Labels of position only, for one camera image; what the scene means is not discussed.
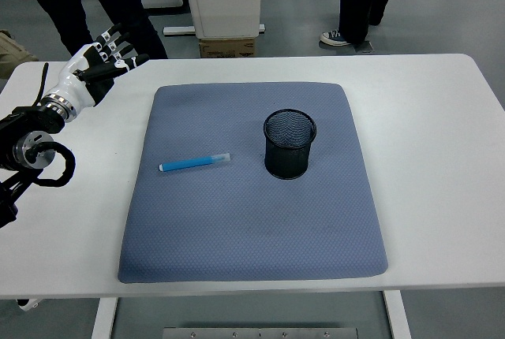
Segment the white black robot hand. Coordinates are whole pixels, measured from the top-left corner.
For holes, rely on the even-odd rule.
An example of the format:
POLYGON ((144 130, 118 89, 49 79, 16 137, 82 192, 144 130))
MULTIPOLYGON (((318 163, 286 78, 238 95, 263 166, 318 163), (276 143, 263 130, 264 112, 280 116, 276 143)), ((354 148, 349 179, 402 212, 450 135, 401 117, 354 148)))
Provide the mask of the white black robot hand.
POLYGON ((128 32, 120 33, 121 28, 116 24, 82 46, 60 71, 58 83, 42 97, 41 104, 71 122, 83 109, 97 106, 116 78, 146 63, 146 54, 128 56, 133 45, 128 32))

